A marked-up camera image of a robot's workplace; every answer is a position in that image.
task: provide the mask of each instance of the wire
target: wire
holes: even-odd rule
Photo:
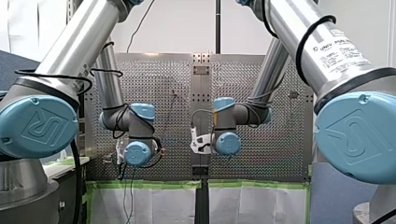
[[[107,72],[107,73],[116,73],[117,77],[123,77],[123,72],[119,70],[110,70],[110,69],[101,69],[101,68],[91,68],[90,74],[91,76],[95,77],[93,72]]]
[[[114,128],[113,128],[113,139],[119,139],[126,134],[126,132],[122,132],[120,135],[116,135],[116,131],[120,130],[119,123],[122,120],[122,117],[125,114],[125,112],[129,109],[129,106],[127,104],[124,104],[123,106],[125,106],[125,108],[122,111],[119,111],[119,114],[116,117],[116,123],[114,124]]]
[[[132,111],[132,113],[134,113],[135,116],[137,116],[141,121],[143,121],[150,127],[150,129],[152,130],[152,133],[155,133],[155,128],[154,128],[154,126],[152,126],[152,124],[150,124],[148,121],[146,121],[145,119],[140,117],[140,115],[138,115],[134,110],[131,109],[131,111]]]
[[[131,213],[129,214],[128,220],[126,221],[126,224],[130,224],[131,222],[131,217],[134,212],[134,194],[132,191],[132,185],[134,183],[134,175],[136,174],[136,168],[134,168],[134,171],[132,172],[132,179],[131,179],[131,186],[129,187],[129,192],[131,193]]]
[[[76,204],[75,204],[75,211],[73,216],[73,224],[78,224],[79,210],[82,203],[82,183],[81,183],[82,173],[81,173],[81,163],[79,161],[78,147],[75,139],[73,139],[73,141],[70,143],[70,147],[72,148],[73,158],[76,166]]]
[[[265,0],[262,0],[262,21],[264,22],[264,26],[267,29],[268,33],[271,36],[277,39],[277,34],[271,29],[270,23],[267,20],[267,16],[265,13]]]
[[[126,164],[124,165],[122,175],[125,174],[125,169],[126,169]],[[124,210],[126,219],[128,219],[128,212],[126,211],[126,206],[125,206],[125,201],[126,201],[126,186],[127,186],[127,183],[126,183],[126,179],[125,179],[125,181],[124,181],[124,196],[123,196],[123,200],[122,200],[122,207],[123,207],[123,210]]]
[[[140,26],[142,26],[143,21],[145,20],[146,16],[149,14],[149,10],[152,7],[152,4],[154,4],[155,0],[152,0],[151,3],[148,6],[148,9],[146,10],[145,14],[142,17],[142,20],[139,22],[139,25],[137,26],[136,30],[134,31],[134,33],[131,35],[131,40],[129,41],[129,45],[128,48],[126,49],[126,52],[129,53],[129,48],[132,46],[132,42],[134,41],[134,36],[137,34],[137,32],[140,29]]]
[[[22,75],[22,76],[28,76],[28,77],[54,77],[54,78],[64,78],[64,79],[71,79],[75,81],[84,81],[88,83],[88,87],[77,93],[77,95],[84,94],[85,92],[89,91],[93,83],[86,77],[70,77],[70,76],[65,76],[65,75],[43,75],[43,74],[38,74],[35,72],[35,69],[23,69],[23,70],[15,70],[15,74]]]
[[[148,165],[148,166],[140,166],[139,168],[142,168],[142,169],[148,169],[148,168],[152,168],[152,167],[154,167],[155,165],[157,165],[158,164],[158,162],[160,162],[160,160],[163,158],[163,153],[162,152],[157,152],[157,154],[158,153],[160,153],[160,156],[158,157],[158,160],[156,160],[154,163],[152,163],[151,165]]]
[[[379,219],[374,221],[372,224],[384,223],[385,221],[387,221],[388,219],[390,219],[391,217],[394,217],[394,216],[396,216],[396,208],[391,210],[390,212],[386,213],[384,216],[380,217]]]
[[[102,48],[102,51],[105,50],[107,47],[109,46],[114,46],[114,42],[110,41],[105,43],[105,45]],[[95,77],[95,74],[93,72],[108,72],[108,73],[116,73],[118,77],[122,77],[123,76],[123,72],[119,71],[119,70],[111,70],[111,69],[102,69],[102,68],[91,68],[90,74],[91,76]]]
[[[198,114],[198,113],[208,113],[208,114],[212,114],[213,112],[211,111],[211,110],[206,110],[206,109],[197,109],[197,110],[195,110],[193,113],[192,113],[192,116],[191,116],[191,127],[193,127],[194,125],[194,117],[195,117],[195,115],[196,114]]]
[[[254,114],[254,116],[256,116],[258,124],[256,124],[256,125],[248,124],[247,126],[250,128],[254,128],[254,129],[259,128],[260,124],[262,124],[262,119],[260,118],[260,115],[256,112],[256,110],[253,109],[253,107],[251,107],[247,103],[237,103],[236,105],[242,105],[242,106],[246,107],[248,110],[248,113],[252,112]]]

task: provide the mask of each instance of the black rubber ring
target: black rubber ring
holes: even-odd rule
[[[56,89],[50,88],[44,84],[41,84],[39,82],[35,82],[32,81],[30,79],[26,79],[26,78],[17,78],[17,80],[15,81],[14,85],[19,85],[19,86],[24,86],[24,87],[28,87],[28,88],[32,88],[34,90],[37,91],[42,91],[46,94],[49,95],[53,95],[56,97],[59,97],[63,100],[65,100],[67,103],[69,103],[74,109],[75,111],[78,110],[79,108],[79,103],[78,101],[75,101],[73,98],[71,98],[70,96],[64,94],[61,91],[58,91]]]
[[[235,131],[236,128],[215,128],[215,131]]]
[[[149,140],[149,139],[154,139],[154,137],[135,137],[135,136],[129,136],[130,139],[138,139],[138,140]]]
[[[117,106],[113,106],[113,107],[106,107],[106,108],[102,108],[102,110],[113,110],[113,109],[119,109],[119,108],[123,108],[125,107],[125,105],[117,105]]]
[[[297,68],[297,74],[299,75],[300,79],[307,85],[309,86],[308,82],[306,81],[306,78],[303,73],[303,69],[301,66],[301,58],[303,56],[303,50],[306,41],[308,40],[309,36],[314,33],[314,31],[324,22],[332,21],[334,24],[336,23],[336,18],[332,15],[329,16],[324,16],[320,18],[320,20],[316,21],[313,23],[311,26],[309,26],[308,30],[306,30],[305,34],[303,35],[303,38],[301,38],[300,43],[298,44],[298,48],[296,51],[296,68]]]

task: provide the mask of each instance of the pegboard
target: pegboard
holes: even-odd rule
[[[190,123],[193,79],[192,54],[119,54],[118,67],[124,73],[121,87],[126,103],[155,105],[155,135],[167,148],[163,160],[147,170],[138,169],[135,178],[149,180],[191,179]],[[211,98],[232,96],[243,102],[260,72],[263,56],[210,55]],[[296,99],[290,92],[298,92]],[[88,167],[88,179],[114,179],[115,145],[110,131],[100,127],[101,112],[96,88],[86,97],[86,148],[96,158]],[[291,65],[273,103],[273,121],[257,130],[238,127],[242,152],[232,158],[214,155],[210,160],[210,178],[252,178],[305,181],[312,141],[312,93],[297,77]],[[127,170],[131,176],[132,169]]]
[[[214,55],[212,97],[244,102],[262,67],[260,56]],[[286,70],[271,107],[272,121],[257,129],[238,126],[241,153],[212,156],[210,178],[307,181],[312,144],[313,93],[300,80],[294,63]]]

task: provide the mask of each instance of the robotic arm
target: robotic arm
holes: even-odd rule
[[[35,70],[43,77],[19,77],[0,102],[0,153],[38,159],[70,144],[78,129],[81,80],[116,23],[124,21],[134,5],[134,1],[84,1]]]
[[[313,1],[238,0],[238,3],[250,7],[269,31],[272,26],[271,33],[278,38],[273,42],[278,43],[278,48],[271,47],[265,59],[262,71],[267,73],[262,77],[278,77],[276,70],[269,68],[278,59],[285,64],[289,54],[301,79],[318,97],[314,108],[318,115],[316,139],[326,159],[343,174],[360,181],[396,183],[393,136],[396,69],[371,64],[336,28],[335,17],[321,14]],[[276,85],[260,80],[258,85],[267,90]],[[222,106],[215,102],[218,126],[240,124],[233,115],[233,124],[223,125],[227,120],[222,122],[219,117],[232,116],[225,105],[233,107],[233,102],[229,100]]]

